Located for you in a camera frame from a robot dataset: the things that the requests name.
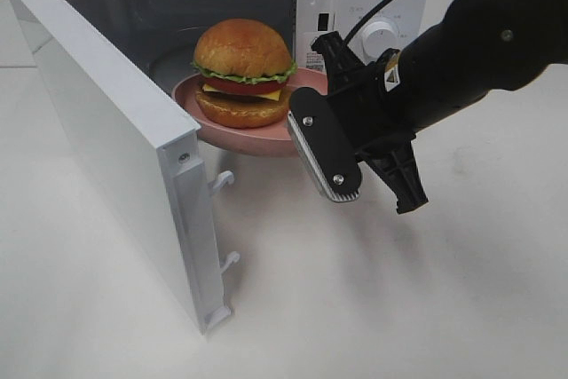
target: lettuce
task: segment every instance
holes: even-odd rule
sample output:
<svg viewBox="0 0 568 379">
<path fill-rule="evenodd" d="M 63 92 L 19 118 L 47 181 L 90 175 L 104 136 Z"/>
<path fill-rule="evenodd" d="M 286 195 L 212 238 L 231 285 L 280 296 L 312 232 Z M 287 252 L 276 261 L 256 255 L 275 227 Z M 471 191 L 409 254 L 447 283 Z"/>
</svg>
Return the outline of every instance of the lettuce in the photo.
<svg viewBox="0 0 568 379">
<path fill-rule="evenodd" d="M 192 66 L 194 66 L 195 68 L 197 68 L 199 70 L 199 72 L 204 75 L 205 77 L 216 77 L 219 79 L 225 79 L 225 80 L 230 80 L 232 82 L 236 82 L 236 83 L 246 83 L 246 84 L 257 84 L 257 83 L 262 83 L 262 82 L 272 82 L 272 81 L 276 81 L 278 83 L 283 83 L 286 82 L 286 80 L 296 72 L 296 70 L 298 69 L 298 65 L 292 61 L 292 65 L 290 66 L 290 68 L 288 70 L 286 70 L 284 73 L 280 74 L 280 75 L 263 75 L 261 77 L 243 77 L 242 75 L 221 75 L 215 71 L 209 70 L 207 68 L 203 68 L 197 64 L 195 64 L 195 61 L 192 62 Z"/>
</svg>

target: label sticker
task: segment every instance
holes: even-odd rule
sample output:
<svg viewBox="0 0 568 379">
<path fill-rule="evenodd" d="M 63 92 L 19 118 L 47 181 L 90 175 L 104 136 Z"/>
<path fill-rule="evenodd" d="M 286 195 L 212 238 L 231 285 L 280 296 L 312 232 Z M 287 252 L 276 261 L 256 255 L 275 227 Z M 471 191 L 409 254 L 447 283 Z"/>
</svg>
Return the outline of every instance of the label sticker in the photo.
<svg viewBox="0 0 568 379">
<path fill-rule="evenodd" d="M 326 64 L 323 60 L 323 56 L 312 51 L 312 43 L 319 36 L 325 35 L 326 33 L 327 31 L 314 31 L 302 34 L 302 42 L 298 45 L 298 52 L 296 53 L 298 66 L 320 71 L 322 73 L 326 71 Z"/>
<path fill-rule="evenodd" d="M 390 59 L 387 67 L 384 69 L 384 87 L 387 92 L 392 91 L 394 88 L 400 85 L 400 74 L 398 73 L 399 58 L 400 52 Z"/>
</svg>

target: white table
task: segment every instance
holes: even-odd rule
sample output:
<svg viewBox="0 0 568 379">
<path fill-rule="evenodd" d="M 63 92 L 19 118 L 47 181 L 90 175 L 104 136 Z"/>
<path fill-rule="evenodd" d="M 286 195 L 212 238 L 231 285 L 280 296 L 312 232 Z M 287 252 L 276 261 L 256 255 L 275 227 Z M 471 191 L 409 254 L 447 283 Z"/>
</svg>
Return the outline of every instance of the white table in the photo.
<svg viewBox="0 0 568 379">
<path fill-rule="evenodd" d="M 203 144 L 242 260 L 201 336 L 75 164 L 6 0 L 0 28 L 0 377 L 565 377 L 568 68 L 421 133 L 430 203 L 404 216 L 368 170 L 337 206 L 298 160 Z"/>
</svg>

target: microwave door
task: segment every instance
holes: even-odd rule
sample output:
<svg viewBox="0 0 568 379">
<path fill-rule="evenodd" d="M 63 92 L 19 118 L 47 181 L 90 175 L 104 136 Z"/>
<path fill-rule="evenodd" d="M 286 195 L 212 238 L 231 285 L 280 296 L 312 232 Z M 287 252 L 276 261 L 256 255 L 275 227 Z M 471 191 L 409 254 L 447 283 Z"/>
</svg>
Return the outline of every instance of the microwave door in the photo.
<svg viewBox="0 0 568 379">
<path fill-rule="evenodd" d="M 69 143 L 201 332 L 230 311 L 199 125 L 65 0 L 11 0 Z"/>
</svg>

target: top bun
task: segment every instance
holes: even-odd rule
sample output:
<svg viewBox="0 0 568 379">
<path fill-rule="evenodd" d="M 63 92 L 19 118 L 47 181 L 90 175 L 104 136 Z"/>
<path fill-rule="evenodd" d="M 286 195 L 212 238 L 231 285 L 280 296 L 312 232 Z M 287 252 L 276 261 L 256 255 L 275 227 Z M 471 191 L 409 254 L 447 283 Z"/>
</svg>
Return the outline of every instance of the top bun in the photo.
<svg viewBox="0 0 568 379">
<path fill-rule="evenodd" d="M 197 42 L 193 60 L 221 75 L 243 77 L 282 74 L 292 66 L 288 47 L 274 29 L 244 19 L 209 28 Z"/>
</svg>

